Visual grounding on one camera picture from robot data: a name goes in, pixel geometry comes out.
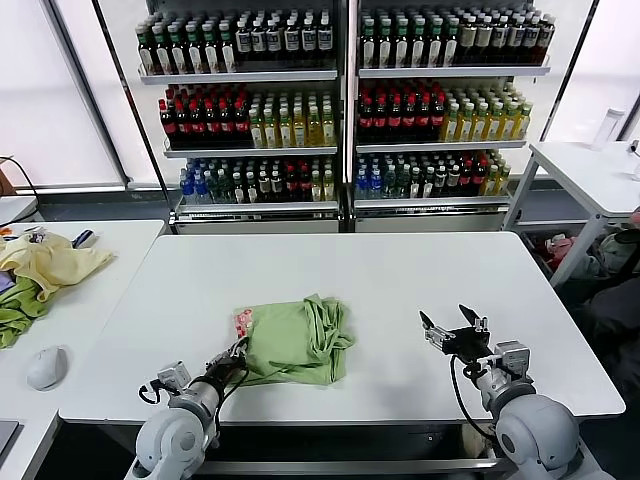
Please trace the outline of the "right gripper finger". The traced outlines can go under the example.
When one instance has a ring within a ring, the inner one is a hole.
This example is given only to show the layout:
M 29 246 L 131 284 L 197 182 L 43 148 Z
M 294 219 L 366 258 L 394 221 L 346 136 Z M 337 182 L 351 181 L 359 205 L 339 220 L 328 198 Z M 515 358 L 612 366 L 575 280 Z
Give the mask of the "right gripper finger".
M 487 332 L 488 331 L 488 318 L 486 316 L 480 316 L 473 309 L 460 304 L 459 309 L 467 320 L 467 322 L 474 327 L 476 332 Z
M 447 353 L 449 343 L 454 339 L 454 334 L 437 326 L 423 311 L 419 312 L 419 316 L 424 330 L 425 340 L 441 352 Z

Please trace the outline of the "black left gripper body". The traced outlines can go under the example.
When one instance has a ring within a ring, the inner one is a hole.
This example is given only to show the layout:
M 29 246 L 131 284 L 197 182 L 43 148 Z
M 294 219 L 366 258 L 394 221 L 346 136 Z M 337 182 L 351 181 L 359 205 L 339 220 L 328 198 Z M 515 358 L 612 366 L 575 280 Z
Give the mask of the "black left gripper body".
M 205 377 L 217 390 L 225 390 L 234 376 L 242 370 L 243 357 L 241 355 L 221 353 L 207 364 Z

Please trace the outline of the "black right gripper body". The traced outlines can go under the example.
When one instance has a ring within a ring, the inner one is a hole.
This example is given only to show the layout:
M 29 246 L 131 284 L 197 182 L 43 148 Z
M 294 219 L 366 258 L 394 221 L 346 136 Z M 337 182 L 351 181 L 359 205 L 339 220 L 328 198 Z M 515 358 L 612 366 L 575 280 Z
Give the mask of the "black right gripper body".
M 490 333 L 464 327 L 449 332 L 444 341 L 444 353 L 457 357 L 463 363 L 475 363 L 492 354 L 489 348 Z

